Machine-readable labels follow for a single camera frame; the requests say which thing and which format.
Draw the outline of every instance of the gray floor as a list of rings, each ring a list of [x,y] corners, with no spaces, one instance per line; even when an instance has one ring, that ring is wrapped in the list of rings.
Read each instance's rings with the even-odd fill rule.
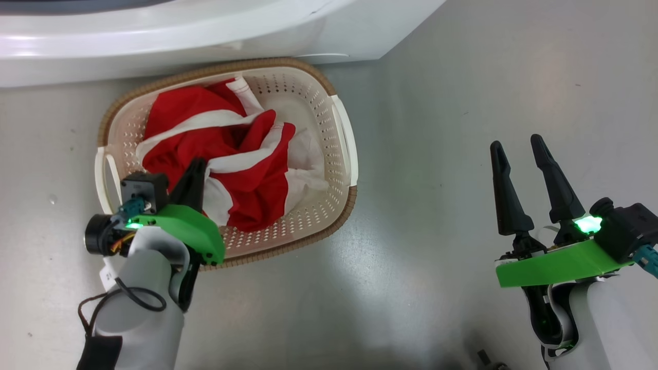
[[[327,240],[200,274],[177,369],[473,369],[481,348],[541,369],[521,291],[495,280],[511,239],[496,232],[488,146],[505,145],[537,226],[550,206],[533,133],[586,208],[609,196],[658,211],[657,14],[643,0],[450,0],[381,61],[323,67],[357,139],[357,206]],[[100,211],[98,122],[142,83],[0,91],[4,368],[80,356],[76,307],[102,290],[81,243]],[[658,282],[629,268],[611,284],[658,332]]]

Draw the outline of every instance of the white appliance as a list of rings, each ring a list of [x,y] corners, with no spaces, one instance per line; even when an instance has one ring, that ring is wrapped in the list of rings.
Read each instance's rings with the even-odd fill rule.
[[[39,1],[9,12],[3,3],[12,1],[0,0],[0,88],[262,57],[378,59],[445,0],[122,0],[147,6],[99,11],[106,1],[63,1],[102,3],[72,14],[75,8],[42,9]]]

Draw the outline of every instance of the brown basket rim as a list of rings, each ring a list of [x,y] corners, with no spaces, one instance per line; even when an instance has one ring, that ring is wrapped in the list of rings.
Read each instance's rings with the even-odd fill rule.
[[[231,72],[239,72],[241,70],[270,68],[270,67],[290,67],[290,68],[300,69],[313,76],[313,78],[315,78],[316,80],[318,80],[318,82],[320,82],[320,85],[322,85],[322,87],[325,89],[325,91],[329,96],[336,94],[334,86],[331,84],[331,82],[329,82],[329,80],[327,80],[327,78],[317,68],[311,66],[308,63],[298,61],[297,59],[269,58],[269,59],[253,59],[248,61],[236,61],[236,62],[224,63],[221,65],[201,68],[190,72],[185,72],[182,74],[177,74],[175,76],[163,78],[162,80],[157,80],[150,84],[144,85],[140,88],[136,88],[128,93],[125,93],[124,95],[119,97],[107,109],[107,112],[103,116],[103,120],[101,121],[101,125],[98,130],[97,144],[99,147],[107,146],[111,123],[114,120],[116,114],[119,112],[119,110],[121,110],[121,108],[123,108],[123,106],[125,106],[125,104],[129,103],[130,101],[132,101],[137,97],[140,97],[147,93],[151,93],[163,88],[167,88],[169,86],[181,84],[183,82],[187,82],[190,80],[196,80],[199,78],[214,76],[216,74],[224,74]],[[357,198],[357,187],[356,186],[349,187],[349,191],[347,193],[347,201],[345,203],[345,207],[343,208],[343,211],[340,213],[340,215],[334,221],[334,223],[332,223],[328,228],[325,228],[324,230],[318,231],[312,235],[306,236],[302,239],[294,240],[293,242],[289,242],[278,247],[225,259],[224,263],[222,263],[221,265],[201,266],[199,270],[210,271],[210,270],[224,269],[227,267],[239,266],[254,261],[261,261],[263,259],[267,259],[292,250],[296,250],[303,246],[308,246],[309,244],[325,239],[329,237],[331,234],[335,233],[347,221],[350,214],[352,213],[352,210],[354,209],[356,198]]]

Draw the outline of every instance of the black connector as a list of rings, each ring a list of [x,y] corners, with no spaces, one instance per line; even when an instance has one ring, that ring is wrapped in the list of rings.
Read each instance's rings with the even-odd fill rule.
[[[617,263],[630,262],[640,247],[658,243],[658,217],[641,203],[615,208],[610,198],[602,198],[590,214],[603,219],[594,241]]]

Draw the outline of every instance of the laundry basket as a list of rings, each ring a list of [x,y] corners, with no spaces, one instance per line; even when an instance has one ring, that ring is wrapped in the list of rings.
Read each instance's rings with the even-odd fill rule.
[[[357,197],[359,165],[352,127],[334,87],[312,66],[295,59],[260,59],[228,63],[154,82],[127,93],[107,111],[98,134],[95,160],[96,189],[103,211],[114,213],[109,186],[144,171],[135,156],[143,140],[146,120],[155,98],[183,86],[208,86],[243,76],[263,108],[275,109],[277,118],[306,125],[324,154],[325,192],[309,192],[295,209],[268,228],[241,232],[221,226],[226,245],[224,263],[204,266],[219,269],[265,259],[301,248],[333,234],[347,220]]]

